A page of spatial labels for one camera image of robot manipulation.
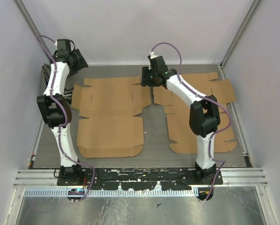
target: cardboard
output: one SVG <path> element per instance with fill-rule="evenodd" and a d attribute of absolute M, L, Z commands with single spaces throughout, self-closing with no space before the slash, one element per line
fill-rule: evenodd
<path fill-rule="evenodd" d="M 72 108 L 80 110 L 77 146 L 85 158 L 133 157 L 143 148 L 143 120 L 133 117 L 151 104 L 140 77 L 85 78 L 74 85 Z"/>
<path fill-rule="evenodd" d="M 217 73 L 209 74 L 187 74 L 183 78 L 198 91 L 211 95 L 214 94 L 217 101 L 226 107 L 226 103 L 236 100 L 234 90 L 229 80 L 218 79 Z M 155 103 L 164 106 L 164 112 L 167 114 L 167 124 L 169 139 L 176 142 L 170 144 L 170 148 L 181 154 L 197 153 L 196 135 L 189 126 L 190 109 L 177 95 L 163 87 L 154 88 Z M 222 109 L 220 111 L 221 123 L 218 129 L 228 125 L 228 116 Z M 236 147 L 233 141 L 234 134 L 230 127 L 224 132 L 216 135 L 214 142 L 214 152 L 228 152 Z"/>

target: black mounting plate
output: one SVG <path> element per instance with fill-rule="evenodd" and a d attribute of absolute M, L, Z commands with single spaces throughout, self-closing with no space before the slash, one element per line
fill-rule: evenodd
<path fill-rule="evenodd" d="M 89 186 L 93 171 L 91 168 L 83 168 L 86 177 L 86 187 Z M 96 168 L 95 179 L 92 190 L 122 190 L 135 191 L 153 190 L 160 182 L 162 190 L 191 190 L 191 185 L 210 185 L 213 176 L 200 182 L 195 175 L 193 168 Z M 58 178 L 58 186 L 83 186 L 84 180 L 80 183 L 72 183 L 70 180 Z M 221 172 L 218 173 L 216 185 L 223 184 Z"/>

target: zebra print pattern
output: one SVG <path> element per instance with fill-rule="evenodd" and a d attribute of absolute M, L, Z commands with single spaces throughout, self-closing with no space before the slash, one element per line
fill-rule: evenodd
<path fill-rule="evenodd" d="M 47 88 L 48 82 L 51 76 L 51 66 L 50 64 L 43 64 L 41 67 L 42 72 L 42 81 L 41 81 L 41 94 L 43 94 Z M 64 99 L 71 104 L 72 102 L 72 95 L 73 95 L 74 88 L 71 89 L 64 89 Z"/>

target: white wall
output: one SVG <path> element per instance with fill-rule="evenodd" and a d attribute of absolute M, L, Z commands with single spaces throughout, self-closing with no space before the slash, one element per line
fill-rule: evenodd
<path fill-rule="evenodd" d="M 0 0 L 0 224 L 19 168 L 26 165 L 40 113 L 41 65 L 46 62 L 11 0 Z"/>
<path fill-rule="evenodd" d="M 175 44 L 184 63 L 220 62 L 253 0 L 23 0 L 42 34 L 69 38 L 89 64 L 147 64 Z M 178 56 L 158 48 L 168 63 Z"/>
<path fill-rule="evenodd" d="M 226 65 L 256 166 L 280 216 L 280 1 L 265 0 Z"/>

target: floor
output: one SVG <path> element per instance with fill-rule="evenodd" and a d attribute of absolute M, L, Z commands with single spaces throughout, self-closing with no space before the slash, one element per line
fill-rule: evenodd
<path fill-rule="evenodd" d="M 120 76 L 136 76 L 141 74 L 142 66 L 91 66 L 81 70 L 78 74 L 67 79 L 66 87 L 73 87 L 74 83 L 83 84 L 84 77 L 105 78 Z M 218 76 L 218 66 L 213 65 L 183 65 L 181 73 L 208 73 L 216 71 Z M 72 109 L 73 119 L 71 123 L 71 135 L 74 142 L 75 151 L 80 162 L 93 165 L 95 167 L 179 167 L 194 166 L 196 154 L 177 154 L 169 148 L 172 141 L 168 138 L 166 114 L 163 106 L 151 104 L 143 109 L 139 116 L 143 117 L 144 123 L 144 148 L 135 157 L 126 158 L 84 158 L 76 147 L 76 136 L 78 121 L 81 118 L 78 111 Z M 237 141 L 237 147 L 231 152 L 215 153 L 215 158 L 225 159 L 225 166 L 246 166 L 241 143 L 237 135 L 237 129 L 233 123 L 233 131 Z M 57 168 L 60 167 L 60 157 L 56 141 L 47 125 L 43 126 L 39 137 L 37 155 L 34 168 Z"/>
<path fill-rule="evenodd" d="M 24 197 L 17 225 L 264 225 L 255 187 L 216 187 L 196 197 L 106 197 L 70 203 L 64 197 Z"/>

